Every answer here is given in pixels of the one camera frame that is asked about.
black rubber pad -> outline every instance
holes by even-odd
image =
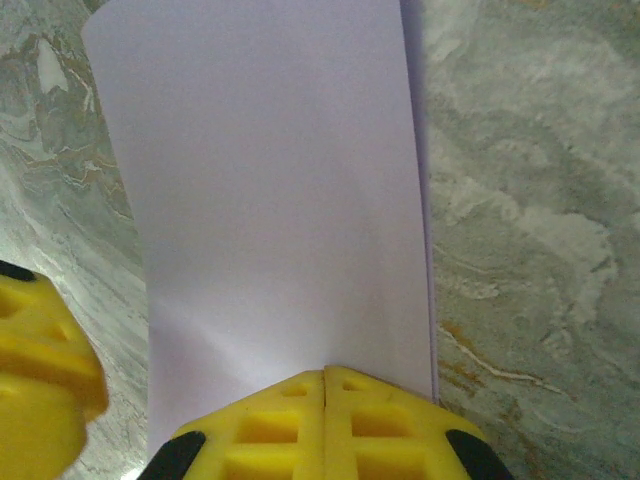
[[[0,260],[0,275],[13,278],[14,280],[20,280],[21,282],[36,281],[36,276],[31,270],[27,270],[26,268],[22,268],[2,260]]]
[[[471,480],[515,480],[496,452],[478,437],[461,430],[449,430],[446,435]]]
[[[202,432],[188,432],[165,443],[138,480],[182,480],[206,442]]]

marble floor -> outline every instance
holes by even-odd
[[[143,465],[140,245],[80,28],[0,9],[0,257],[45,273],[107,372],[66,479]],[[640,2],[424,0],[443,404],[520,479],[640,478]]]

marble surface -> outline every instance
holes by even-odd
[[[145,455],[140,245],[80,28],[0,9],[0,257],[49,275],[109,412],[64,478]],[[425,0],[442,401],[517,478],[640,477],[640,2]]]

yellow plastic block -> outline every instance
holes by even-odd
[[[53,284],[0,261],[0,478],[57,477],[107,406],[100,361]]]
[[[321,480],[322,372],[304,372],[191,422],[206,442],[184,480]]]
[[[324,371],[327,480],[468,480],[446,438],[472,423],[400,388],[342,367]]]

white paper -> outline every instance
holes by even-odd
[[[150,451],[325,364],[430,396],[399,4],[112,0],[83,36],[144,245]]]

